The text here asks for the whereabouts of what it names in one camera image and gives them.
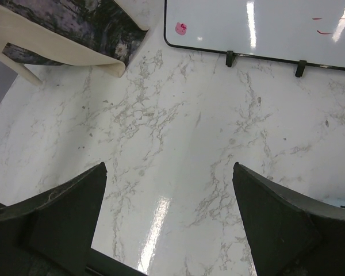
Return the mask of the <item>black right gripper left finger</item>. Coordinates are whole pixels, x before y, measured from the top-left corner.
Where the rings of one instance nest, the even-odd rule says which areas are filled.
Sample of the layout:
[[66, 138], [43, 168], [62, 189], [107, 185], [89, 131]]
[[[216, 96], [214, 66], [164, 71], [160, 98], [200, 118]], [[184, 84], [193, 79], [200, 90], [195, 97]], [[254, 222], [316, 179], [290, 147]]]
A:
[[27, 200], [0, 203], [0, 275], [84, 275], [106, 180], [100, 163]]

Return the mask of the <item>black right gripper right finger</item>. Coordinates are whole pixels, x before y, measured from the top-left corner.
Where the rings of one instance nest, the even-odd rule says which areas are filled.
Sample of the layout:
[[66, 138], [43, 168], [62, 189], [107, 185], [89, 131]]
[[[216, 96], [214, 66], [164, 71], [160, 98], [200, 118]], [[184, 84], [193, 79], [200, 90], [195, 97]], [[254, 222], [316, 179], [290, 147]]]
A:
[[345, 209], [240, 163], [232, 182], [257, 275], [345, 275]]

